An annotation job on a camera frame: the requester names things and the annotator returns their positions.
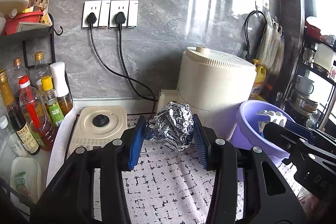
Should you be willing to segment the red bowl on shelf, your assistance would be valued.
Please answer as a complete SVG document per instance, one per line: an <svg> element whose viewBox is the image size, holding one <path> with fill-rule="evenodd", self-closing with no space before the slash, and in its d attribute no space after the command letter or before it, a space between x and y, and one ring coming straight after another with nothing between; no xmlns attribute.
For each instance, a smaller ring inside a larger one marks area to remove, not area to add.
<svg viewBox="0 0 336 224"><path fill-rule="evenodd" d="M15 18L9 18L6 21L4 33L5 35L11 35L15 34L17 32L17 28L19 26L19 23L39 23L39 20L41 16L43 15L40 11L34 11L34 12L23 12L21 14L18 14Z"/></svg>

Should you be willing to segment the white enamel mug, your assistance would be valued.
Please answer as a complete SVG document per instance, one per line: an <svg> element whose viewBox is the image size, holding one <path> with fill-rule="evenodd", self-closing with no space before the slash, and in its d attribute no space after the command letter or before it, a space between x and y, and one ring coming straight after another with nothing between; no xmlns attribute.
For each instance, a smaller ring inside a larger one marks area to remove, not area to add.
<svg viewBox="0 0 336 224"><path fill-rule="evenodd" d="M295 89L299 93L309 96L314 91L314 81L298 75L295 83Z"/></svg>

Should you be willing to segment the yellow detergent bottle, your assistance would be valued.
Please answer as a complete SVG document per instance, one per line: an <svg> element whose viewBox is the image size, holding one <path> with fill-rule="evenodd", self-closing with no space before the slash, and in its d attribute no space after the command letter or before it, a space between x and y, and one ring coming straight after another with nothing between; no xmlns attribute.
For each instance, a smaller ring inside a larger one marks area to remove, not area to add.
<svg viewBox="0 0 336 224"><path fill-rule="evenodd" d="M266 67L264 67L264 65L262 65L258 59L253 59L253 64L255 66L256 77L249 95L250 100L255 100L260 94L267 73Z"/></svg>

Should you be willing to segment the white plastic blister pack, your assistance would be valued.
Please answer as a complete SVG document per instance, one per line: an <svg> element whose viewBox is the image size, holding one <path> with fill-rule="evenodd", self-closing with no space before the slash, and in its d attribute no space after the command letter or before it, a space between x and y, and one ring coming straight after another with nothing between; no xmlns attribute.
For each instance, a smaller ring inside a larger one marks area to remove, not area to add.
<svg viewBox="0 0 336 224"><path fill-rule="evenodd" d="M267 124L273 122L281 127L284 127L287 122L287 117L280 111L273 110L261 110L256 113L259 118L259 123Z"/></svg>

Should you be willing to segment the black condiment shelf rack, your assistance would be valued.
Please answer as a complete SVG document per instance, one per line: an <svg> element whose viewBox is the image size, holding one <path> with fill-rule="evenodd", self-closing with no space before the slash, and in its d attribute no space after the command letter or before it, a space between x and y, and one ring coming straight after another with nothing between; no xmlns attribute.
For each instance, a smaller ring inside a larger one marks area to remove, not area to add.
<svg viewBox="0 0 336 224"><path fill-rule="evenodd" d="M22 51L23 51L23 59L24 59L24 64L27 69L33 69L33 65L28 64L27 60L27 51L26 51L26 41L28 40L34 40L37 38L42 38L47 35L50 36L50 47L51 47L51 63L56 62L56 56L55 56L55 34L57 36L60 36L63 34L63 28L60 26L60 33L58 33L55 28L54 28L54 19L52 15L49 13L52 25L47 28L40 28L40 29L34 29L34 30L27 30L23 32L18 32L15 34L11 35L5 35L1 36L1 44L6 44L9 45L10 43L14 42L21 42L22 43Z"/></svg>

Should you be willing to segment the black dish rack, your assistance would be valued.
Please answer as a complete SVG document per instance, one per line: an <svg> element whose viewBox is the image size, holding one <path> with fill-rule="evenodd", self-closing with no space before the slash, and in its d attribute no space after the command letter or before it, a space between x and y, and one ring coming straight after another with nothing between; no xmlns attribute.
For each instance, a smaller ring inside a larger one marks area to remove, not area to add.
<svg viewBox="0 0 336 224"><path fill-rule="evenodd" d="M328 48L335 51L333 46L309 35L307 31L303 32L301 48L286 94L286 110L291 113L297 123L325 131L335 106L335 65L327 70L315 62L315 54L321 46L323 49ZM314 91L309 95L309 98L318 102L318 108L313 113L304 111L289 101L291 91L295 90L298 75L314 81Z"/></svg>

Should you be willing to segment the purple plastic bucket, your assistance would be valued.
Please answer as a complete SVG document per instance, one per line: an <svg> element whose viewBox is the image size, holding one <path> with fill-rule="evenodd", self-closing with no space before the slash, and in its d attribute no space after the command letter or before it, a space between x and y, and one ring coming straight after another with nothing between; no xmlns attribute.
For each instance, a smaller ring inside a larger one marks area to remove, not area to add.
<svg viewBox="0 0 336 224"><path fill-rule="evenodd" d="M230 143L235 147L247 150L258 146L275 165L279 165L283 159L288 159L289 154L263 137L263 127L270 122L267 115L259 114L263 110L280 112L288 121L294 121L286 112L268 102L247 100L239 106L236 113L236 128Z"/></svg>

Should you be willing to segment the white plastic container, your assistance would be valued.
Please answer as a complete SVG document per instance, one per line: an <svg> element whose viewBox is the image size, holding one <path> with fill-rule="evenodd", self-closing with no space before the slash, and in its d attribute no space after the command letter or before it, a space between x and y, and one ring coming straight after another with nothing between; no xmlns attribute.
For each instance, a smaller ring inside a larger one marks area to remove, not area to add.
<svg viewBox="0 0 336 224"><path fill-rule="evenodd" d="M10 186L33 203L37 203L42 194L40 164L30 157L15 158L11 166Z"/></svg>

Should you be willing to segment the red cap oil bottle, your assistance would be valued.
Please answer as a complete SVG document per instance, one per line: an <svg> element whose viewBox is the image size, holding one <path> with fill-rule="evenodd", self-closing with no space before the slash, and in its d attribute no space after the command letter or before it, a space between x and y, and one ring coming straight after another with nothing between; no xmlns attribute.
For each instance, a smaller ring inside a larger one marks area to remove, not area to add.
<svg viewBox="0 0 336 224"><path fill-rule="evenodd" d="M51 151L56 129L43 103L39 91L31 86L28 75L19 78L19 106L27 124L42 149Z"/></svg>

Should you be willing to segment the white wall socket panel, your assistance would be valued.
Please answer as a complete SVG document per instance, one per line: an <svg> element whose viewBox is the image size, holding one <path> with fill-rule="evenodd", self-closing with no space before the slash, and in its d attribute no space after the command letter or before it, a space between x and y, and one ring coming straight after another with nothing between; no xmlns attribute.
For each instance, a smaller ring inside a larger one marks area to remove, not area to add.
<svg viewBox="0 0 336 224"><path fill-rule="evenodd" d="M119 12L125 15L123 28L136 28L138 22L139 0L99 0L85 1L82 17L82 29L89 28L87 18L93 12L97 18L94 28L117 28L115 17Z"/></svg>

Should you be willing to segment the white top oil dispenser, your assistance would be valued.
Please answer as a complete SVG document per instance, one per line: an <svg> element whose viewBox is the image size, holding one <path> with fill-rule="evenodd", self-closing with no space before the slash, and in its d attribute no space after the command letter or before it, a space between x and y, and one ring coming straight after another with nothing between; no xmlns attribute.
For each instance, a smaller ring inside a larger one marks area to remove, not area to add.
<svg viewBox="0 0 336 224"><path fill-rule="evenodd" d="M50 65L54 88L59 106L64 116L73 108L72 96L66 82L66 65L59 61Z"/></svg>

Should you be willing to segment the aluminium foil ball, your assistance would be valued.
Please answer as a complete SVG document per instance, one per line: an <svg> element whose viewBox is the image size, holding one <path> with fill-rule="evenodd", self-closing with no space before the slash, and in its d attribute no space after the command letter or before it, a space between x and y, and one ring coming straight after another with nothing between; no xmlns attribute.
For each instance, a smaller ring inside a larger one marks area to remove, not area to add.
<svg viewBox="0 0 336 224"><path fill-rule="evenodd" d="M169 102L148 121L145 139L181 152L190 146L193 134L194 118L189 104Z"/></svg>

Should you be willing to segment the white patterned table mat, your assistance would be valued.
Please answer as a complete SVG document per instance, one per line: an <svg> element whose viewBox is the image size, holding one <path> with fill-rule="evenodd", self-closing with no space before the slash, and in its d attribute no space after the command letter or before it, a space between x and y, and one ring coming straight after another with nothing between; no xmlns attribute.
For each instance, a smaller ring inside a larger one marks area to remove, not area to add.
<svg viewBox="0 0 336 224"><path fill-rule="evenodd" d="M64 163L66 147L77 111L72 109L59 127L51 152L47 173L48 185ZM277 165L295 195L301 186L293 175L292 164ZM100 169L94 170L93 217L101 221ZM131 223L206 223L215 180L214 171L206 171L199 163L193 144L182 152L174 152L153 141L144 140L138 164L131 172L122 173L123 188ZM245 209L243 170L238 169L236 220Z"/></svg>

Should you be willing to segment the cream air fryer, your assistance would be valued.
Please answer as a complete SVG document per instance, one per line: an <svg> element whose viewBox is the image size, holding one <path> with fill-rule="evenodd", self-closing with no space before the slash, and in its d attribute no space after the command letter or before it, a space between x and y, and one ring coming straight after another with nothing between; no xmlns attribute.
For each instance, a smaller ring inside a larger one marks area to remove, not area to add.
<svg viewBox="0 0 336 224"><path fill-rule="evenodd" d="M174 90L161 90L157 110L169 102L187 103L202 125L217 137L230 140L236 128L236 112L248 100L256 78L250 62L235 55L202 47L183 52Z"/></svg>

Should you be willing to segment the hanging white bags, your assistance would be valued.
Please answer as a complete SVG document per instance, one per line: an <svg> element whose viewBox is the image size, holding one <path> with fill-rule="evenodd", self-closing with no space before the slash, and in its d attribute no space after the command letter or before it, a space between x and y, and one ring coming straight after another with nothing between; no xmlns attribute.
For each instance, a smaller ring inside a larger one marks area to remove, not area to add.
<svg viewBox="0 0 336 224"><path fill-rule="evenodd" d="M266 31L257 54L260 63L273 75L279 76L284 60L285 42L282 26L266 11Z"/></svg>

